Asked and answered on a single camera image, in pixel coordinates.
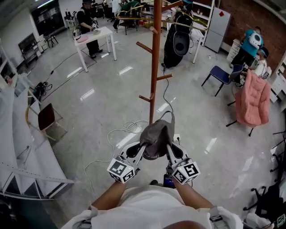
table leg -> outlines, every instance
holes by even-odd
[[[196,49],[196,53],[195,53],[195,56],[193,58],[193,64],[196,62],[196,58],[197,58],[197,55],[198,55],[198,50],[199,50],[199,48],[201,46],[201,43],[202,43],[202,38],[200,38],[199,41],[198,41],[198,46],[197,46],[197,49]]]
[[[80,48],[79,48],[79,47],[76,47],[76,50],[77,50],[77,52],[78,52],[79,55],[80,55],[80,60],[81,60],[81,62],[82,62],[82,65],[84,66],[85,71],[88,72],[88,68],[87,68],[86,65],[85,65],[84,58],[82,57]]]
[[[111,46],[112,46],[112,52],[113,52],[114,60],[117,60],[116,52],[115,52],[115,46],[114,46],[114,41],[113,41],[113,34],[110,35],[110,40],[111,40]]]
[[[106,38],[107,50],[108,50],[108,52],[110,53],[110,46],[109,46],[109,43],[108,43],[108,38],[107,38],[107,37],[105,37],[105,38]]]

white table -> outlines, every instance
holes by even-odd
[[[95,41],[95,40],[98,40],[100,38],[104,38],[105,37],[106,38],[107,50],[110,53],[110,46],[109,46],[109,43],[108,43],[108,36],[110,36],[114,60],[117,60],[116,53],[115,53],[114,41],[113,41],[113,32],[110,29],[108,29],[107,27],[102,27],[102,28],[99,28],[98,30],[100,31],[100,33],[97,33],[97,34],[95,34],[94,32],[89,32],[89,33],[83,34],[84,36],[88,36],[88,40],[86,40],[86,41],[84,41],[82,43],[78,43],[76,41],[76,39],[74,39],[75,40],[76,50],[77,50],[77,52],[80,55],[80,60],[81,60],[81,62],[83,64],[84,69],[85,69],[86,72],[88,72],[88,69],[87,69],[87,67],[85,65],[84,58],[83,58],[83,56],[81,54],[80,45],[84,45],[84,44],[90,43],[91,41]]]
[[[193,23],[193,26],[194,27],[197,27],[197,28],[202,28],[202,29],[205,29],[204,26],[194,22]],[[169,29],[171,27],[171,23],[167,23],[167,32],[169,32]],[[198,50],[201,46],[201,43],[202,43],[202,40],[204,38],[204,35],[202,34],[202,32],[198,29],[192,29],[192,34],[191,34],[191,39],[192,41],[194,42],[194,40],[197,40],[198,41],[198,45],[197,45],[197,49],[196,49],[196,52],[195,52],[195,56],[193,57],[193,64],[196,62],[196,58],[197,58],[197,55],[198,55]]]

wooden chair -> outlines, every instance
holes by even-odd
[[[29,110],[33,111],[37,116],[38,116],[38,124],[39,124],[39,128],[35,127],[30,121],[29,121]],[[55,113],[54,111],[60,116],[60,118],[58,120],[55,119]],[[67,133],[67,130],[65,128],[63,128],[58,121],[63,119],[63,117],[53,108],[52,104],[50,103],[49,105],[47,105],[43,110],[41,110],[39,113],[37,113],[36,111],[34,111],[31,106],[29,105],[26,109],[26,113],[25,113],[25,119],[26,122],[29,126],[33,127],[34,129],[40,131],[43,135],[45,135],[47,138],[53,140],[53,141],[57,141],[56,139],[52,138],[51,136],[47,135],[45,130],[49,127],[51,127],[54,124],[57,124],[59,127],[61,127],[64,131],[65,134]]]

glossy floor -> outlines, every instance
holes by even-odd
[[[100,19],[101,26],[112,28],[112,23]],[[79,180],[57,200],[59,211],[65,218],[56,219],[52,211],[53,203],[46,204],[48,212],[59,225],[88,208],[95,200],[84,167],[93,160],[109,160],[113,156],[107,134],[114,129],[122,129],[126,121],[148,120],[149,105],[139,99],[139,95],[149,97],[151,83],[151,55],[135,43],[137,41],[151,47],[152,33],[145,28],[130,29],[125,35],[121,27],[114,32],[117,61],[107,54],[105,39],[99,40],[104,51],[92,60],[84,55],[89,72],[83,71],[78,54],[60,65],[52,75],[50,72],[63,60],[76,53],[71,32],[57,36],[59,44],[47,50],[38,60],[30,75],[36,84],[48,79],[53,88],[44,96],[44,105],[52,103],[64,117],[61,122],[68,133],[53,147],[55,155],[65,175]],[[165,34],[161,35],[160,63],[163,60]],[[184,56],[180,64],[168,69],[165,74],[173,74],[169,79],[166,99],[172,101],[176,117],[175,133],[181,136],[181,145],[197,162],[201,175],[193,182],[193,187],[213,204],[220,205],[242,216],[242,208],[248,206],[252,187],[273,183],[274,174],[269,170],[275,166],[270,149],[279,141],[273,132],[284,129],[284,117],[279,104],[271,104],[269,123],[254,129],[241,124],[225,127],[235,120],[235,106],[227,103],[234,100],[231,85],[224,86],[214,97],[220,83],[210,78],[201,87],[213,66],[218,65],[231,72],[226,54],[215,54],[201,47],[196,63],[195,52]],[[159,76],[163,75],[161,66]],[[167,81],[157,84],[155,120],[170,107],[165,105],[163,93]],[[139,123],[141,128],[146,123]],[[110,141],[120,145],[129,133],[115,131]],[[139,134],[129,142],[139,139]],[[129,187],[147,185],[151,180],[163,181],[167,159],[143,160],[141,171],[129,181]],[[95,162],[87,169],[97,196],[102,194],[114,181],[107,173],[108,163]]]

